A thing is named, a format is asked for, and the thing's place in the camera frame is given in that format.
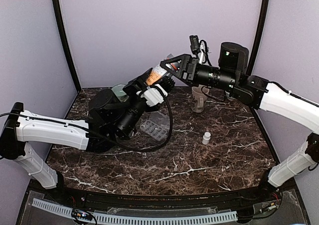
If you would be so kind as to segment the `small white pill bottle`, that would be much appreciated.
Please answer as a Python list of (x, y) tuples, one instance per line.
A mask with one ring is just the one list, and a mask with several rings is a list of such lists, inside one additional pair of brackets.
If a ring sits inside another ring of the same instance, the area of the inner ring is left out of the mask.
[(211, 138), (211, 133), (205, 132), (203, 137), (202, 137), (202, 144), (207, 145), (210, 141), (210, 138)]

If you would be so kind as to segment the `orange pill bottle grey cap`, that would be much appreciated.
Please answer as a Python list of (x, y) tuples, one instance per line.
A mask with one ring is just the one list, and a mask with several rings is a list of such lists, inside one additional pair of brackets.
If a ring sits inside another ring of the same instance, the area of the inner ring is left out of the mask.
[(166, 73), (167, 71), (158, 64), (152, 69), (149, 77), (146, 80), (146, 84), (148, 86), (153, 85), (158, 80), (160, 80), (163, 76), (165, 76)]

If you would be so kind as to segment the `green ceramic bowl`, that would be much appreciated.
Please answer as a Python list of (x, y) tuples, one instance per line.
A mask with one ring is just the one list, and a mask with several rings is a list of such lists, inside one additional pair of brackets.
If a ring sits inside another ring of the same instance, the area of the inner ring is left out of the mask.
[(111, 88), (111, 90), (113, 91), (113, 93), (115, 94), (115, 96), (118, 98), (120, 102), (127, 101), (129, 97), (126, 94), (126, 92), (123, 90), (125, 86), (126, 86), (125, 84), (117, 84)]

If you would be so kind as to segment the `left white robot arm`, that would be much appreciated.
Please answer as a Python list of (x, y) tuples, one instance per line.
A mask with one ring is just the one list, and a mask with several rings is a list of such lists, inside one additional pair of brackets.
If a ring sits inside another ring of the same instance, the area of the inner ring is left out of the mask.
[(36, 179), (60, 203), (70, 199), (60, 172), (52, 169), (35, 152), (31, 142), (58, 144), (81, 151), (103, 153), (118, 139), (129, 140), (132, 131), (149, 111), (153, 89), (147, 84), (151, 70), (124, 85), (123, 99), (114, 88), (97, 93), (89, 101), (91, 120), (65, 120), (46, 117), (24, 109), (16, 102), (0, 134), (0, 156), (13, 160)]

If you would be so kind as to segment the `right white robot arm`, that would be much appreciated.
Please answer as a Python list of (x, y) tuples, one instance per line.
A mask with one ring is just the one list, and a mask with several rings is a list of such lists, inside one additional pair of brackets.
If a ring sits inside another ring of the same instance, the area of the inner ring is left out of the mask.
[(286, 90), (279, 83), (248, 75), (249, 50), (239, 44), (221, 44), (218, 67), (207, 66), (189, 54), (160, 62), (161, 68), (188, 86), (204, 85), (221, 89), (243, 104), (273, 112), (311, 130), (301, 147), (265, 173), (254, 197), (265, 202), (274, 188), (319, 162), (319, 105)]

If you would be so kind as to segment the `clear plastic pill organizer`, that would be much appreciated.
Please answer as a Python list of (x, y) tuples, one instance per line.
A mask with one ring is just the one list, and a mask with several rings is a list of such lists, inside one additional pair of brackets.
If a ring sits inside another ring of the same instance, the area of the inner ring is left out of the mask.
[(140, 129), (157, 141), (166, 139), (169, 131), (169, 116), (160, 112), (152, 112), (144, 120)]

